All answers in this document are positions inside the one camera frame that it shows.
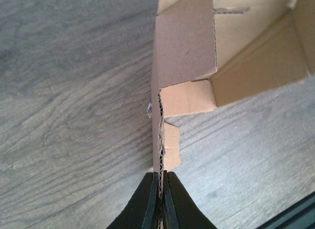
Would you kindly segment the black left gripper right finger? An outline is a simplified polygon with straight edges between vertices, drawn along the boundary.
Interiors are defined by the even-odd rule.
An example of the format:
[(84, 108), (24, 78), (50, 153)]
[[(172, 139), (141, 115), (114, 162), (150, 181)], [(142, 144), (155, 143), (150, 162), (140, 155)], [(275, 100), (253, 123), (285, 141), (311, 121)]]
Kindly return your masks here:
[(199, 210), (172, 171), (163, 172), (163, 226), (165, 229), (215, 229)]

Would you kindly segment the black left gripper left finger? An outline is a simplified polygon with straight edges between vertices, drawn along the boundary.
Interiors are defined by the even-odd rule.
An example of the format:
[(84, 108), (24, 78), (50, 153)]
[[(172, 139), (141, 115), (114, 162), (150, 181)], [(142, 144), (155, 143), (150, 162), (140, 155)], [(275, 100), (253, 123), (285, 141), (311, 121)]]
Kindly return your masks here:
[(158, 227), (158, 174), (148, 172), (123, 211), (109, 229), (156, 229)]

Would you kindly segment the cardboard box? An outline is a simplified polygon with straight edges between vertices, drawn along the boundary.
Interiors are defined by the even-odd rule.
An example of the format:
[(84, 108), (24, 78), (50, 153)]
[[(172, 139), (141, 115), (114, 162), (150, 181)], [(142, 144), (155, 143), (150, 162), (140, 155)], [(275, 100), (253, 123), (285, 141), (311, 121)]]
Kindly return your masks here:
[(151, 82), (158, 224), (180, 164), (168, 117), (211, 112), (315, 72), (315, 0), (158, 0)]

